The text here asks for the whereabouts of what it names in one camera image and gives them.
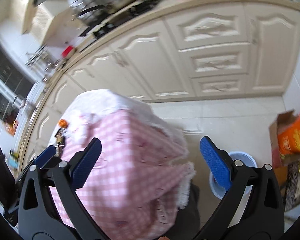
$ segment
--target drawer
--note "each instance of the drawer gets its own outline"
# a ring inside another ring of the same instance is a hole
[[[248,40],[241,3],[197,7],[165,20],[179,49]]]
[[[191,78],[198,97],[244,94],[248,75]]]
[[[180,50],[188,76],[205,77],[248,73],[248,42]]]

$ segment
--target window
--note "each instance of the window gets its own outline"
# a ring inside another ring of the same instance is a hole
[[[16,67],[16,64],[5,54],[0,46],[0,79],[15,94],[26,98],[34,85]],[[0,119],[17,114],[19,109],[0,92]]]

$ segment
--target blue gripper pad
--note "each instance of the blue gripper pad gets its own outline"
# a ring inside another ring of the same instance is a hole
[[[56,148],[53,145],[49,145],[35,160],[34,164],[39,168],[42,168],[55,154]]]
[[[101,141],[98,138],[93,138],[82,152],[81,159],[71,172],[71,188],[73,190],[83,187],[90,172],[92,171],[93,166],[96,164],[101,151]]]
[[[219,150],[208,136],[200,141],[200,152],[207,162],[220,187],[227,191],[231,187],[231,163],[233,160],[226,151]]]

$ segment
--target orange bag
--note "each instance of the orange bag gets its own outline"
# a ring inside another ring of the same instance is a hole
[[[278,134],[278,142],[281,154],[300,153],[300,118]]]

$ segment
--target gas stove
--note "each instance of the gas stove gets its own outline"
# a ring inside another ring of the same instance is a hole
[[[137,0],[134,3],[126,6],[125,8],[121,9],[119,12],[115,13],[114,15],[110,15],[101,23],[98,23],[95,26],[89,26],[81,36],[86,36],[88,34],[89,39],[86,42],[86,45],[79,49],[79,52],[82,52],[91,44],[95,43],[101,37],[109,33],[110,31],[114,30],[115,28],[119,27],[120,25],[128,22],[129,20],[138,17],[139,15],[146,13],[153,9],[161,0]]]

